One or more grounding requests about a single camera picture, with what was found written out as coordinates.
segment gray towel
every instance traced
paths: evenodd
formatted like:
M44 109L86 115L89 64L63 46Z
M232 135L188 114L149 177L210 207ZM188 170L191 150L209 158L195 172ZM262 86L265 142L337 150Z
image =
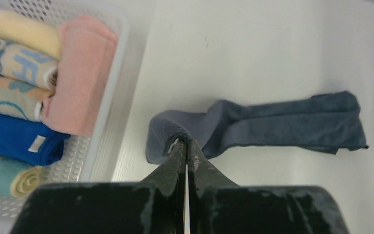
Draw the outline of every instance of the gray towel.
M248 107L220 100L207 113L168 110L150 121L146 158L161 164L176 138L196 139L208 159L235 146L299 146L329 154L367 149L359 112L347 91Z

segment beige towel with blue print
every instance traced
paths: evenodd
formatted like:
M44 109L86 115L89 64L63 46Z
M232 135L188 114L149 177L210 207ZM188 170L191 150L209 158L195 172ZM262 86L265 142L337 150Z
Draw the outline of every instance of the beige towel with blue print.
M0 114L40 122L42 102L53 91L0 77Z
M41 166L0 157L0 195L23 197L39 185Z
M58 61L12 41L0 39L0 76L55 90Z

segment white basket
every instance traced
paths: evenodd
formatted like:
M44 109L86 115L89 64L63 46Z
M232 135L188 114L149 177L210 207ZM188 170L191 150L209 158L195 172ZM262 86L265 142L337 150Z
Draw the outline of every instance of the white basket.
M103 21L118 35L119 43L91 140L80 136L73 136L67 140L62 160L46 167L41 180L42 183L90 181L95 164L97 168L102 168L102 164L109 163L100 154L103 150L101 148L109 143L106 138L112 134L108 128L106 129L107 117L114 93L120 90L126 92L123 84L128 82L125 81L127 77L120 77L129 36L129 24L125 13L113 5L91 0L0 0L0 9L14 10L54 26L71 20L78 14L87 14ZM126 101L128 100L123 98L117 104L125 105ZM0 234L10 231L24 201L25 199L0 196Z

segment folded cloth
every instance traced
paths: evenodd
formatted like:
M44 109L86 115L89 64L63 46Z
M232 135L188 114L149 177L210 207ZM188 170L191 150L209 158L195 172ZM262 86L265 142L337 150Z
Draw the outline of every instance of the folded cloth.
M220 100L207 113L169 110L150 121L146 158L161 164L176 138L196 139L209 159L235 146L299 146L329 154L367 149L359 112L347 91L248 107Z
M0 157L0 195L23 197L39 185L41 166Z
M56 93L43 102L42 122L59 132L90 137L117 45L100 21L79 16L59 27L63 53Z
M64 140L69 136L43 123L0 115L0 156L33 165L51 165L62 158Z
M26 46L0 39L0 77L55 90L58 61Z
M61 42L55 27L14 11L0 10L0 38L11 40L53 58L61 58Z
M42 102L53 94L19 80L0 77L0 114L40 122Z

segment towel label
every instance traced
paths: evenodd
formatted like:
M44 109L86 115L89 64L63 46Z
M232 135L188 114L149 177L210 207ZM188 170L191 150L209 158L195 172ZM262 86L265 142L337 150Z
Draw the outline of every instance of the towel label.
M46 137L38 135L34 142L32 142L32 145L29 147L28 151L38 153L38 150L41 148L41 145L44 143L45 139Z

